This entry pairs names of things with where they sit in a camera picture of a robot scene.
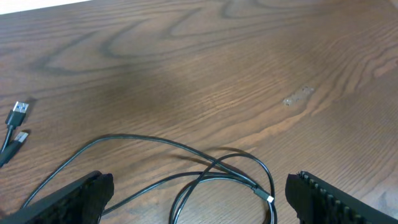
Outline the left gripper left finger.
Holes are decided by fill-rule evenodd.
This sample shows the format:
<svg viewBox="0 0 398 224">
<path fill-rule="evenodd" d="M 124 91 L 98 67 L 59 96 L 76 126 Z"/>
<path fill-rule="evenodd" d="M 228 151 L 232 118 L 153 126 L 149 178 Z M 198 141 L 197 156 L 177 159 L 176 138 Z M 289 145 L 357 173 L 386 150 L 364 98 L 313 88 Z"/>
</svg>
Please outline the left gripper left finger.
<svg viewBox="0 0 398 224">
<path fill-rule="evenodd" d="M 93 171 L 3 218 L 1 224 L 98 224 L 113 194 L 113 175 Z"/>
</svg>

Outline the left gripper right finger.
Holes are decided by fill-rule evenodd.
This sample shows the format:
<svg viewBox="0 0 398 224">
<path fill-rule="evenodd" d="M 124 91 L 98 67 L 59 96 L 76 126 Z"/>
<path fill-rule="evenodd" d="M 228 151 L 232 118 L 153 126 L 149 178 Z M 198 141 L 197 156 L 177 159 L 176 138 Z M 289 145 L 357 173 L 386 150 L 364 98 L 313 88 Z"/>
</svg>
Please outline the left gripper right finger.
<svg viewBox="0 0 398 224">
<path fill-rule="evenodd" d="M 285 197 L 304 224 L 397 224 L 397 219 L 306 171 L 288 175 Z"/>
</svg>

